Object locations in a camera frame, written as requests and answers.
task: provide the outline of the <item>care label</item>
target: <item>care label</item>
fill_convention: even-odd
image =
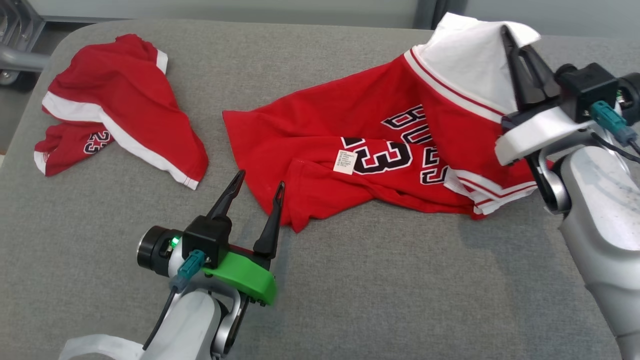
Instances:
[[[333,165],[333,171],[342,172],[343,174],[353,174],[353,167],[356,165],[358,154],[345,150],[338,151],[338,156]]]

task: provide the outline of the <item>clothing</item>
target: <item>clothing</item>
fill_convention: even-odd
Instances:
[[[209,159],[164,75],[167,62],[133,34],[82,48],[42,100],[61,124],[36,144],[38,169],[53,176],[116,141],[195,190]]]
[[[468,19],[447,14],[433,44],[451,46],[460,43],[456,37],[465,39],[464,32],[479,29],[489,42],[499,38],[500,24]],[[517,34],[521,27],[514,26]],[[526,35],[531,31],[525,27]],[[465,87],[439,75],[438,65],[448,66],[442,54],[433,64],[425,60],[433,54],[430,44],[253,111],[223,112],[238,167],[246,170],[247,185],[265,211],[271,211],[281,180],[287,186],[282,224],[296,232],[310,218],[326,218],[372,199],[426,213],[483,218],[535,190],[525,163],[502,167],[493,151],[502,134],[501,117],[516,110],[510,79],[502,76],[489,91],[474,92],[478,78],[504,75],[504,50],[502,64],[493,54],[496,61],[473,67],[473,58],[462,58],[464,52],[453,46],[456,51],[448,57],[459,67],[466,61],[463,71],[475,69],[477,75],[470,73]],[[470,51],[481,56],[485,50]],[[495,46],[486,51],[495,52]],[[506,99],[504,80],[510,91]],[[357,154],[352,174],[333,170],[341,150]]]

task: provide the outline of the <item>gray fabric surface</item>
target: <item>gray fabric surface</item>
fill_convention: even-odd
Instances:
[[[45,178],[33,146],[55,120],[40,101],[84,45],[139,34],[169,55],[167,76],[211,163],[197,191],[117,144]],[[57,359],[67,339],[142,342],[167,280],[136,264],[152,225],[183,229],[237,170],[221,118],[390,61],[428,31],[136,20],[80,29],[40,77],[0,170],[0,359]],[[554,67],[638,69],[640,42],[547,37]],[[637,167],[633,167],[637,177]],[[300,234],[281,231],[274,307],[250,307],[230,359],[616,359],[539,194],[480,222],[372,201]],[[243,188],[232,242],[266,216]]]

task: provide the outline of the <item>floor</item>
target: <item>floor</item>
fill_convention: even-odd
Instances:
[[[51,54],[58,44],[71,32],[86,26],[69,22],[49,22],[42,30],[33,47],[34,53]],[[0,164],[6,154],[31,92],[22,94],[11,88],[0,86]]]

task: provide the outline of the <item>teal connector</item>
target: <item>teal connector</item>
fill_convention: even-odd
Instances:
[[[593,120],[608,130],[622,146],[627,146],[629,142],[636,140],[637,134],[631,127],[627,126],[625,118],[618,115],[606,102],[595,102],[591,105],[589,112]]]
[[[175,287],[177,292],[181,293],[187,287],[191,278],[202,269],[206,259],[207,256],[201,250],[192,251],[187,260],[178,268],[178,274],[171,278],[169,288]]]

